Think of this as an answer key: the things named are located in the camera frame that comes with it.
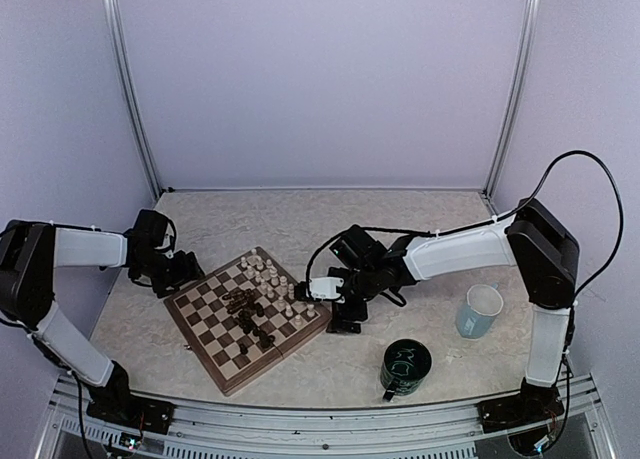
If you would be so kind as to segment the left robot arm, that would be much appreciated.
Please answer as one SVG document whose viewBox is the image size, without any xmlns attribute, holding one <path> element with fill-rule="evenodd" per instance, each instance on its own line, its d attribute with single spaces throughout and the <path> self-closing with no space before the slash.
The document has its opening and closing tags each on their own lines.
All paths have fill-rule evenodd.
<svg viewBox="0 0 640 459">
<path fill-rule="evenodd" d="M 134 395 L 125 368 L 97 349 L 57 297 L 62 269 L 124 269 L 129 280 L 165 298 L 203 277 L 196 255 L 176 247 L 172 219 L 142 209 L 131 228 L 105 231 L 13 219 L 1 232 L 2 323 L 23 330 L 42 354 L 87 390 L 95 415 L 137 423 L 149 404 Z"/>
</svg>

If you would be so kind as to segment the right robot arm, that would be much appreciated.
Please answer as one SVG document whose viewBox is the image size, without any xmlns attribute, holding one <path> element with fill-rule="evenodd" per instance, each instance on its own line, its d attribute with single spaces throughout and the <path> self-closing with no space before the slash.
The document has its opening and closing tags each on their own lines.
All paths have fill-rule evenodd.
<svg viewBox="0 0 640 459">
<path fill-rule="evenodd" d="M 342 265 L 313 280 L 312 294 L 343 305 L 449 273 L 516 267 L 533 307 L 531 348 L 519 393 L 500 407 L 523 423 L 564 412 L 557 380 L 573 326 L 579 245 L 540 201 L 523 199 L 510 217 L 458 231 L 409 233 L 389 247 L 354 225 L 331 250 Z"/>
</svg>

